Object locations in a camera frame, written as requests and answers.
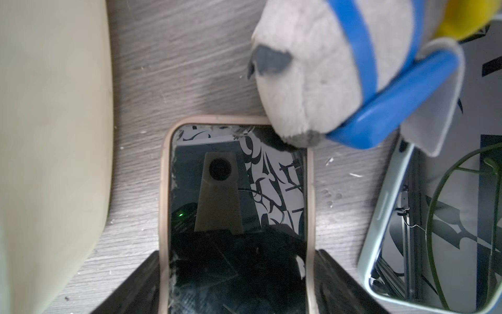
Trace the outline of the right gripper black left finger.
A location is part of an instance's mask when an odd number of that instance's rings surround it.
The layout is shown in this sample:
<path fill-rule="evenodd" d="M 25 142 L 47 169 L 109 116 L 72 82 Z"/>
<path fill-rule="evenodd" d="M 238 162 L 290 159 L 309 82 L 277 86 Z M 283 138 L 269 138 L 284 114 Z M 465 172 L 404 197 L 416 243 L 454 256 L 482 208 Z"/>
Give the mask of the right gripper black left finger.
<path fill-rule="evenodd" d="M 154 251 L 93 314 L 157 314 L 159 307 L 159 252 Z"/>

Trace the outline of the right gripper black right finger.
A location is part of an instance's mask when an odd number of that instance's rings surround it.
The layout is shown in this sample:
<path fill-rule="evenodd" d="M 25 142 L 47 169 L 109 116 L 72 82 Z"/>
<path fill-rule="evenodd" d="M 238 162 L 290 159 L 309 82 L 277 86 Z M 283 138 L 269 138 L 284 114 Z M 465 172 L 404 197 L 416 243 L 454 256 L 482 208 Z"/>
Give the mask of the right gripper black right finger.
<path fill-rule="evenodd" d="M 315 295 L 320 313 L 388 312 L 324 250 L 315 254 Z"/>

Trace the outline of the phone blue case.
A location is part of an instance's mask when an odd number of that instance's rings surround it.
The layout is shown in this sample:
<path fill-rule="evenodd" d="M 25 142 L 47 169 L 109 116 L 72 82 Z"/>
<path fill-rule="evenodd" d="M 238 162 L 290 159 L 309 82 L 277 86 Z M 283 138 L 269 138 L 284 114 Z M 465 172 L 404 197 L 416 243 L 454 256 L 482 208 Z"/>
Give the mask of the phone blue case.
<path fill-rule="evenodd" d="M 379 300 L 501 312 L 501 17 L 462 41 L 463 90 L 439 156 L 399 139 L 358 271 Z"/>

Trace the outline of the phone pink case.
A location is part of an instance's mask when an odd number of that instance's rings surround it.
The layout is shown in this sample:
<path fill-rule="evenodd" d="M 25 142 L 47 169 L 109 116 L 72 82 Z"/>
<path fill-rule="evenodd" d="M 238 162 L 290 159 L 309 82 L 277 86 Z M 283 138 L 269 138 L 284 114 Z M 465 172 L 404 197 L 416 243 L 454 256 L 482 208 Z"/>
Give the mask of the phone pink case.
<path fill-rule="evenodd" d="M 190 116 L 163 143 L 160 313 L 317 313 L 313 152 L 261 116 Z"/>

